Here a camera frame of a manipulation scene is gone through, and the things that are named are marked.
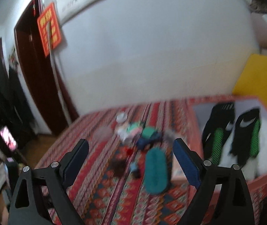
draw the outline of white round object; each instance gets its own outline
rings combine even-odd
[[[125,112],[122,112],[117,115],[116,121],[117,123],[121,124],[124,123],[126,119],[127,119],[127,114]]]

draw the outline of red hanging ornament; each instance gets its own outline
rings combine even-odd
[[[33,0],[33,10],[34,10],[34,17],[36,16],[36,4],[35,0]]]

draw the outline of yellow cushion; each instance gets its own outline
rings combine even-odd
[[[267,106],[267,56],[250,56],[232,94],[257,96]]]

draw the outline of smartphone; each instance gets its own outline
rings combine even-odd
[[[14,151],[17,149],[18,145],[14,140],[12,134],[10,133],[7,126],[4,126],[0,130],[1,137],[3,138],[4,142],[6,143],[7,147],[9,147],[10,151]]]

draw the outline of teal oval object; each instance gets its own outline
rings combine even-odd
[[[146,154],[144,185],[149,194],[160,194],[168,186],[166,156],[159,148]]]

